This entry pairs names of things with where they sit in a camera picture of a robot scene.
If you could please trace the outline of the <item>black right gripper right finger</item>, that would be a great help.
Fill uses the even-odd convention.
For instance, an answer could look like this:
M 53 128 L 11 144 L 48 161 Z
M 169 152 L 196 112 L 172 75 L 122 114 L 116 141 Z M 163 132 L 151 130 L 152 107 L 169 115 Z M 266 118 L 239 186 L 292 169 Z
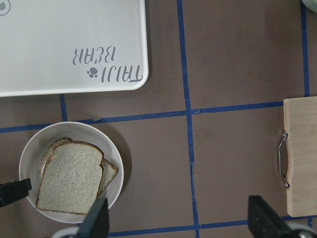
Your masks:
M 254 238 L 289 238 L 290 227 L 259 195 L 248 198 L 248 228 Z

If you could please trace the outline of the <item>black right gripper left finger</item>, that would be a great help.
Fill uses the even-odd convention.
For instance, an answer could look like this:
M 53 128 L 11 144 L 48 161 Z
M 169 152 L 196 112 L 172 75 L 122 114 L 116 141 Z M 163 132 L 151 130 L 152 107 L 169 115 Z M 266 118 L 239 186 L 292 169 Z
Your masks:
M 79 238 L 106 238 L 109 233 L 108 202 L 98 198 L 78 230 Z

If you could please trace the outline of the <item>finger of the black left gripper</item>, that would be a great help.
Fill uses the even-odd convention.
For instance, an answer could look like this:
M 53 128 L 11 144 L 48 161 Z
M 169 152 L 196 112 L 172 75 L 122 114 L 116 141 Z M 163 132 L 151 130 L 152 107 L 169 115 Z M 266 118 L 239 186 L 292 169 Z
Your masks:
M 29 191 L 31 189 L 32 185 L 31 180 L 29 178 L 1 184 L 0 206 L 5 207 L 29 196 Z

